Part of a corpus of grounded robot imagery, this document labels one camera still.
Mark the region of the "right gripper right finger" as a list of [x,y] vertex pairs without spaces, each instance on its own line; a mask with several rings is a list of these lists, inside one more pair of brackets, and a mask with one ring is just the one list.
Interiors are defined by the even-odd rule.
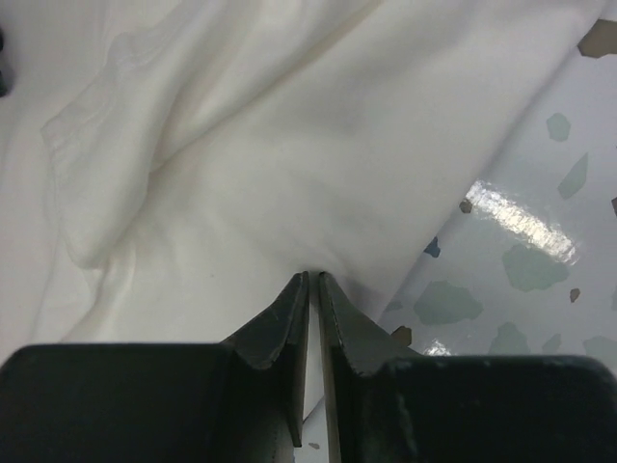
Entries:
[[583,356],[427,356],[317,280],[334,462],[612,462],[616,380]]

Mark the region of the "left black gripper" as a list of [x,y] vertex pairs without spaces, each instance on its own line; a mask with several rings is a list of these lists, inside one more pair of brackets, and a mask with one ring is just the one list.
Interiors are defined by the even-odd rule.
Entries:
[[6,96],[10,92],[9,75],[6,60],[4,58],[5,37],[0,30],[0,96]]

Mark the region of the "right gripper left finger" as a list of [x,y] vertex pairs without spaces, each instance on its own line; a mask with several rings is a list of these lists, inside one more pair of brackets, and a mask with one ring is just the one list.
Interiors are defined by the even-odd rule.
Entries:
[[1,368],[5,462],[290,462],[302,444],[309,277],[218,343],[66,343]]

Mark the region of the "white t shirt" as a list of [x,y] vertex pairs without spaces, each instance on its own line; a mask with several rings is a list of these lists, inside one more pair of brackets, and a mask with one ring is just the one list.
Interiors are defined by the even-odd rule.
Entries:
[[5,1],[1,354],[379,316],[604,1]]

